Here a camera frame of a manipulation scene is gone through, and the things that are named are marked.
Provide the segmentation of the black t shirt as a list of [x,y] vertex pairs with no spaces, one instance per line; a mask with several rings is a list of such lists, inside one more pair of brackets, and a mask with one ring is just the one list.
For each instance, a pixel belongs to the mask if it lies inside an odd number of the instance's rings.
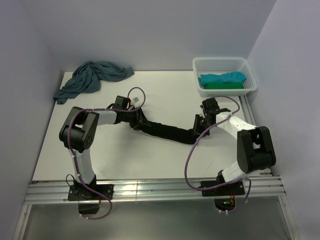
[[199,134],[196,134],[193,129],[182,129],[176,126],[164,125],[157,122],[133,122],[129,124],[136,131],[142,131],[145,134],[153,137],[166,139],[182,144],[193,145]]

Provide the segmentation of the white plastic basket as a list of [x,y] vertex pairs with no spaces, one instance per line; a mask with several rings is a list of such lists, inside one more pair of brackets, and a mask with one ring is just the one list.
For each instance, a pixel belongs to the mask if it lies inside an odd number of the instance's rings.
[[244,96],[258,88],[250,64],[242,57],[197,57],[192,68],[201,97]]

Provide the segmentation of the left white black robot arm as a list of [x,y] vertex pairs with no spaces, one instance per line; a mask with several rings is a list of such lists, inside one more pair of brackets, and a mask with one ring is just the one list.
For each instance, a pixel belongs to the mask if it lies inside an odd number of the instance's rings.
[[90,148],[98,126],[129,123],[134,130],[151,124],[140,106],[129,97],[117,96],[106,108],[73,107],[59,132],[59,140],[69,150],[74,173],[73,194],[91,200],[98,194],[96,174],[92,168]]

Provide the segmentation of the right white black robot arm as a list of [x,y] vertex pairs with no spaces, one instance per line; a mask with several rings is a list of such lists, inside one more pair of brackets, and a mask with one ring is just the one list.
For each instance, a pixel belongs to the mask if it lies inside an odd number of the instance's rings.
[[212,186],[194,187],[197,191],[217,191],[222,195],[229,194],[234,184],[241,182],[245,177],[255,171],[268,169],[276,164],[275,150],[270,134],[266,126],[255,126],[235,116],[240,110],[231,111],[228,108],[220,108],[215,97],[202,102],[203,115],[195,116],[193,129],[197,134],[187,160],[189,161],[199,141],[209,135],[210,130],[218,127],[236,140],[236,160],[217,175],[217,183]]

